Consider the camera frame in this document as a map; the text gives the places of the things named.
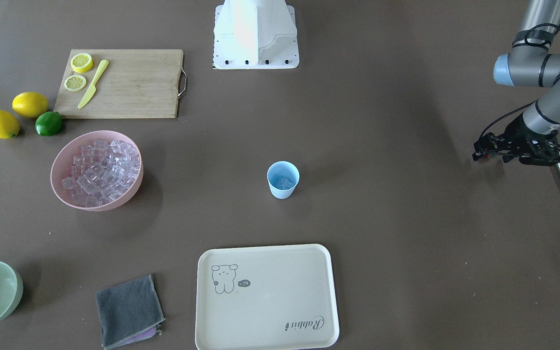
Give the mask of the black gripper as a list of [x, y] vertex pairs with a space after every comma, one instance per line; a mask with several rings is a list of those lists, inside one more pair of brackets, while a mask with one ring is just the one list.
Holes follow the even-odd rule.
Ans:
[[[503, 139], [505, 155], [501, 151]], [[531, 140], [555, 141], [555, 131], [552, 129], [547, 134], [536, 133], [526, 126], [520, 115], [508, 124], [502, 135], [492, 132], [482, 134], [473, 144], [472, 159], [479, 161], [482, 158], [503, 155], [503, 158], [519, 158], [526, 148], [527, 142]]]

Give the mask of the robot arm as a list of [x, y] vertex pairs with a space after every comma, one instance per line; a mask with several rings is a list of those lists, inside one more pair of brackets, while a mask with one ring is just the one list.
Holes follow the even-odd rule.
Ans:
[[511, 51], [495, 62], [495, 82], [503, 86], [548, 88], [545, 95], [512, 111], [502, 133], [488, 128], [474, 142], [472, 158], [518, 159], [535, 166], [560, 164], [560, 0], [531, 0]]

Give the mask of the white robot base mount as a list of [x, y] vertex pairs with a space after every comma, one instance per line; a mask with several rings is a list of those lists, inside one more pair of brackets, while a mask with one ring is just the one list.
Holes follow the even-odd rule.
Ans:
[[212, 67], [295, 69], [300, 64], [295, 9], [284, 0], [225, 0], [215, 7]]

